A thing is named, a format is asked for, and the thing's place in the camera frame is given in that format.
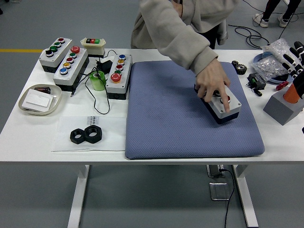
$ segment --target gear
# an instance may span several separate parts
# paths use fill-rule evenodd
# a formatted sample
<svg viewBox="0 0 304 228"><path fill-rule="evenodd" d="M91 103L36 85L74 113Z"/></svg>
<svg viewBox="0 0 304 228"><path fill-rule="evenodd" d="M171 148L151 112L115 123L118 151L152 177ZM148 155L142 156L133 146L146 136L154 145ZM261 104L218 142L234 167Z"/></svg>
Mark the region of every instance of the gear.
<svg viewBox="0 0 304 228"><path fill-rule="evenodd" d="M238 75L244 75L247 71L247 67L243 64L238 64L234 67Z"/></svg>
<svg viewBox="0 0 304 228"><path fill-rule="evenodd" d="M238 62L237 61L235 61L235 60L233 60L232 62L231 62L231 64L234 66L234 68L236 67L236 65L238 65Z"/></svg>

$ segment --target yellow floor line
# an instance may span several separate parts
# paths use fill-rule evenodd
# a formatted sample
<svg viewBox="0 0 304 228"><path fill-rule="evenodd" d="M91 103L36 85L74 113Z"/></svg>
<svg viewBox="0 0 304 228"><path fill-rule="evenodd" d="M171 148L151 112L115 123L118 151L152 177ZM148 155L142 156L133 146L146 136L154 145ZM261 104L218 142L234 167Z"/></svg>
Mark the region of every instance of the yellow floor line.
<svg viewBox="0 0 304 228"><path fill-rule="evenodd" d="M41 53L42 49L0 49L0 52Z"/></svg>

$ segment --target black hex nut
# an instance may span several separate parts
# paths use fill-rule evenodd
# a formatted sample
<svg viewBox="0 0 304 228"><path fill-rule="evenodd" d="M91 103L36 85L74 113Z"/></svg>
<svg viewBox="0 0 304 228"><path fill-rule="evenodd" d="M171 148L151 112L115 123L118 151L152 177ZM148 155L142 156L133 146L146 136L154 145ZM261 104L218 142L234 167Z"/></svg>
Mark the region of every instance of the black hex nut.
<svg viewBox="0 0 304 228"><path fill-rule="evenodd" d="M96 143L99 142L102 139L103 132L100 127L96 125L91 125L85 128L85 140L89 143Z"/></svg>
<svg viewBox="0 0 304 228"><path fill-rule="evenodd" d="M75 129L71 132L70 139L73 143L80 144L85 141L85 131L82 129Z"/></svg>

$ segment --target green tape roll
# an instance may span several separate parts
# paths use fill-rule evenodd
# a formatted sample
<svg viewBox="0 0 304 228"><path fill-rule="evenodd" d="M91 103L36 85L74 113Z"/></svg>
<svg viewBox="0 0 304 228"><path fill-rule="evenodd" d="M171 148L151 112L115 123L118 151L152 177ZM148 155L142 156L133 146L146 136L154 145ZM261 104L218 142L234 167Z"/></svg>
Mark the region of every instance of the green tape roll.
<svg viewBox="0 0 304 228"><path fill-rule="evenodd" d="M96 71L90 74L90 81L94 90L102 91L105 89L105 74L102 71L98 71L101 80L98 78L98 74Z"/></svg>

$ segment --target sneaker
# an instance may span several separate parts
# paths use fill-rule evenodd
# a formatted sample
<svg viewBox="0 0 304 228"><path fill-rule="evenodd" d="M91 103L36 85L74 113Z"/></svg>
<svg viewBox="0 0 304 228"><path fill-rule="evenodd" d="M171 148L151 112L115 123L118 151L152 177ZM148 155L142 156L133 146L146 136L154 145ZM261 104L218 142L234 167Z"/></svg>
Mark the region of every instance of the sneaker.
<svg viewBox="0 0 304 228"><path fill-rule="evenodd" d="M253 21L258 23L262 28L267 28L268 27L268 19L263 19L263 14L255 14L253 16Z"/></svg>
<svg viewBox="0 0 304 228"><path fill-rule="evenodd" d="M289 20L287 19L283 19L283 14L281 14L279 17L278 17L278 20L280 22L280 27L282 28L285 28L289 22Z"/></svg>

